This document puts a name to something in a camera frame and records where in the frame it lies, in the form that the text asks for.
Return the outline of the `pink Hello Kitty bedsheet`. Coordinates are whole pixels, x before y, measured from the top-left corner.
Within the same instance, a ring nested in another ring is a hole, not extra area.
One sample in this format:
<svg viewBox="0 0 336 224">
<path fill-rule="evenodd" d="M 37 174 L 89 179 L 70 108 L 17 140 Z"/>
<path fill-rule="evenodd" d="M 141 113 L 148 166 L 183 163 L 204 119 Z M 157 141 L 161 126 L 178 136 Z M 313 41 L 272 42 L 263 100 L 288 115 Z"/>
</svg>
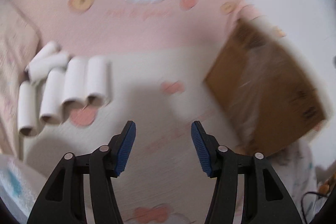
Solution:
<svg viewBox="0 0 336 224">
<path fill-rule="evenodd" d="M 46 126 L 23 143 L 24 160 L 49 174 L 68 148 L 86 153 L 128 120 L 136 137 L 126 170 L 113 180 L 124 223 L 203 223 L 215 182 L 202 172 L 190 135 L 199 120 L 219 143 L 239 145 L 204 79 L 237 18 L 238 0 L 7 0 L 82 61 L 106 58 L 110 102 L 83 124 Z"/>
</svg>

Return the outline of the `brown cardboard box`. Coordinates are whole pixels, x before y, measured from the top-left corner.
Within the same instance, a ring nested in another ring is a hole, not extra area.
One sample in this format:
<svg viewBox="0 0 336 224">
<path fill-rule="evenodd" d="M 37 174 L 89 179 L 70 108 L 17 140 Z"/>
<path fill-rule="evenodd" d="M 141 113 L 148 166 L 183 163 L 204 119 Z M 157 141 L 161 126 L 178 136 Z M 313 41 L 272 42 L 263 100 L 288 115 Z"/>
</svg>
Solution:
<svg viewBox="0 0 336 224">
<path fill-rule="evenodd" d="M 238 20 L 205 82 L 248 155 L 273 155 L 327 118 L 311 77 L 260 18 Z"/>
</svg>

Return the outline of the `white paper roll tube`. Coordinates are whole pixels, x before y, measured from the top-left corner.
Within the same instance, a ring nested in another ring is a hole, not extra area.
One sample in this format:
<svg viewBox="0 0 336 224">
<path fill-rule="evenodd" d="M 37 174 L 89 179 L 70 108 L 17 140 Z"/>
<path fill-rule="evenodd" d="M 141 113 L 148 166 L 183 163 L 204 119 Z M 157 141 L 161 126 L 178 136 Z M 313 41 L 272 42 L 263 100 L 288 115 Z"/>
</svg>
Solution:
<svg viewBox="0 0 336 224">
<path fill-rule="evenodd" d="M 81 109 L 87 105 L 85 97 L 85 73 L 87 60 L 83 57 L 73 57 L 64 77 L 62 96 L 63 106 Z"/>
<path fill-rule="evenodd" d="M 44 59 L 46 57 L 49 57 L 55 53 L 58 53 L 60 51 L 61 47 L 60 45 L 55 41 L 49 41 L 45 46 L 41 48 L 41 50 L 33 57 L 33 59 L 28 63 L 28 65 L 25 68 L 25 72 L 29 70 L 29 65 L 33 63 L 34 61 Z"/>
<path fill-rule="evenodd" d="M 68 52 L 59 52 L 29 63 L 27 74 L 31 83 L 45 79 L 55 68 L 66 68 L 71 59 Z"/>
<path fill-rule="evenodd" d="M 85 97 L 92 106 L 105 106 L 110 102 L 109 61 L 104 56 L 94 56 L 88 60 Z"/>
<path fill-rule="evenodd" d="M 17 127 L 23 136 L 38 134 L 37 94 L 29 81 L 22 82 L 19 87 Z"/>
<path fill-rule="evenodd" d="M 63 123 L 64 80 L 64 69 L 55 68 L 48 74 L 39 112 L 39 119 L 45 124 Z"/>
</svg>

